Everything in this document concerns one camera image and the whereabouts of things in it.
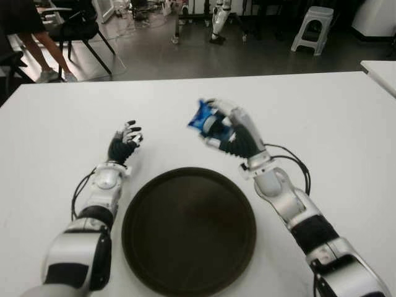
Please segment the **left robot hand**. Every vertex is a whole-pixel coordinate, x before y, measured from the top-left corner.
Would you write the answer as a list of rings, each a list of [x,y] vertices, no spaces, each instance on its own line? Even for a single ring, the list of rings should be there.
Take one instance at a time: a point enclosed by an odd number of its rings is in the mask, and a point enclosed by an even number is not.
[[[116,131],[108,147],[108,161],[125,164],[143,141],[141,130],[141,127],[136,126],[136,120],[130,120]]]

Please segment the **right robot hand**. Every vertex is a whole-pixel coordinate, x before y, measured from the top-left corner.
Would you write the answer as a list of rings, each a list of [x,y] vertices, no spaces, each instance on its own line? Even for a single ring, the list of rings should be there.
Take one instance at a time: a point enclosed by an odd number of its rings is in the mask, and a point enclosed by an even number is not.
[[[200,133],[205,145],[245,159],[265,151],[259,131],[242,107],[214,98],[201,99],[199,103],[214,117]]]

